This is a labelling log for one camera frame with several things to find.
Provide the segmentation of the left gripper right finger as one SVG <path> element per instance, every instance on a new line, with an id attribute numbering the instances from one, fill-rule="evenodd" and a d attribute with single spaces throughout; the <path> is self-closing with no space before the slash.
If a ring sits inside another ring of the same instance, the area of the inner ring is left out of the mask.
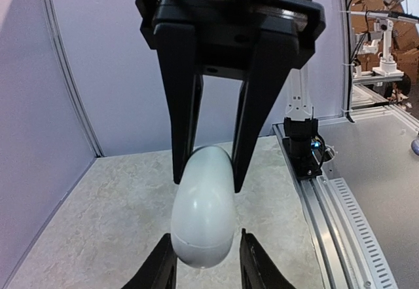
<path id="1" fill-rule="evenodd" d="M 295 289 L 282 275 L 253 233 L 242 230 L 240 271 L 243 289 Z"/>

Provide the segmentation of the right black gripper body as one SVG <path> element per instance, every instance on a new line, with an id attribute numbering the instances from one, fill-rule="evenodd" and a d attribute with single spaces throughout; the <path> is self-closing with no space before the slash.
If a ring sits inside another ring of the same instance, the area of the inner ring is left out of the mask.
<path id="1" fill-rule="evenodd" d="M 290 19 L 296 25 L 304 61 L 313 55 L 314 43 L 326 27 L 325 10 L 313 0 L 136 0 L 135 4 L 143 19 L 140 30 L 150 48 L 155 47 L 151 26 L 163 7 L 176 21 L 227 19 L 231 24 L 247 24 L 252 14 Z"/>

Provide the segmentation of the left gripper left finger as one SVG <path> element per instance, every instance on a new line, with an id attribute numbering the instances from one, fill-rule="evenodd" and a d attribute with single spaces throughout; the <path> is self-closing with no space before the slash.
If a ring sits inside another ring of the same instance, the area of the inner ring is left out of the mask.
<path id="1" fill-rule="evenodd" d="M 122 289 L 175 289 L 176 278 L 177 255 L 173 250 L 171 235 L 165 233 Z"/>

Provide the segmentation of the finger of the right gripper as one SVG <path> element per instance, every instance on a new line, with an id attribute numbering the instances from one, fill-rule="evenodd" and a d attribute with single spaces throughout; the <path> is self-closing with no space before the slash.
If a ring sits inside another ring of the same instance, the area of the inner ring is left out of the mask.
<path id="1" fill-rule="evenodd" d="M 202 99 L 203 79 L 196 70 L 196 30 L 187 24 L 159 23 L 155 36 L 170 115 L 173 181 L 179 184 L 193 152 Z"/>
<path id="2" fill-rule="evenodd" d="M 232 146 L 236 193 L 242 189 L 259 133 L 298 53 L 295 30 L 260 32 L 239 95 Z"/>

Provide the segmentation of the white oval case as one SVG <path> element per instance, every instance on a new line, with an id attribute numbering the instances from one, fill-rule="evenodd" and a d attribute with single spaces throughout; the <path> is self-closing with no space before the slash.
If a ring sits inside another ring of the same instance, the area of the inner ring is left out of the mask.
<path id="1" fill-rule="evenodd" d="M 230 157 L 221 147 L 201 147 L 187 161 L 173 202 L 173 250 L 190 267 L 215 267 L 228 256 L 235 227 Z"/>

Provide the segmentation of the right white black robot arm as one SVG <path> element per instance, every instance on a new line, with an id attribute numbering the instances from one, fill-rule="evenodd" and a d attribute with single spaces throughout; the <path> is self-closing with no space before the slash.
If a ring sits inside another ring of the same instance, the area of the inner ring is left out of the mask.
<path id="1" fill-rule="evenodd" d="M 158 56 L 170 115 L 173 180 L 180 183 L 195 141 L 203 78 L 241 82 L 232 145 L 240 191 L 259 133 L 284 84 L 289 99 L 283 144 L 300 180 L 321 174 L 319 136 L 305 66 L 325 29 L 313 0 L 136 0 L 140 31 Z"/>

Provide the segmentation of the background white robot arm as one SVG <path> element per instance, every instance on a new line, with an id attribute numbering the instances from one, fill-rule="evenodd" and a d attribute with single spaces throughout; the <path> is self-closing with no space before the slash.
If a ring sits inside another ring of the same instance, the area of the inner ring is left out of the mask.
<path id="1" fill-rule="evenodd" d="M 418 17 L 411 14 L 395 12 L 391 10 L 373 11 L 350 11 L 350 16 L 361 16 L 364 19 L 373 19 L 373 30 L 366 24 L 366 30 L 354 35 L 355 49 L 350 60 L 355 67 L 353 78 L 356 80 L 367 80 L 369 77 L 377 76 L 377 81 L 385 78 L 400 80 L 404 72 L 397 68 L 397 62 L 392 55 L 393 29 L 396 22 L 403 22 L 416 25 Z M 379 57 L 379 65 L 370 71 L 362 71 L 361 64 L 357 57 L 359 55 L 375 54 Z"/>

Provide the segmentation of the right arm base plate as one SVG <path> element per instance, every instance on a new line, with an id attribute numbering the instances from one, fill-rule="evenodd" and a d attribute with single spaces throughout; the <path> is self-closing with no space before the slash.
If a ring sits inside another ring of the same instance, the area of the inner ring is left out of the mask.
<path id="1" fill-rule="evenodd" d="M 307 140 L 293 140 L 284 137 L 282 144 L 298 180 L 309 180 L 323 174 L 323 165 L 336 156 L 335 149 L 327 145 L 320 136 Z"/>

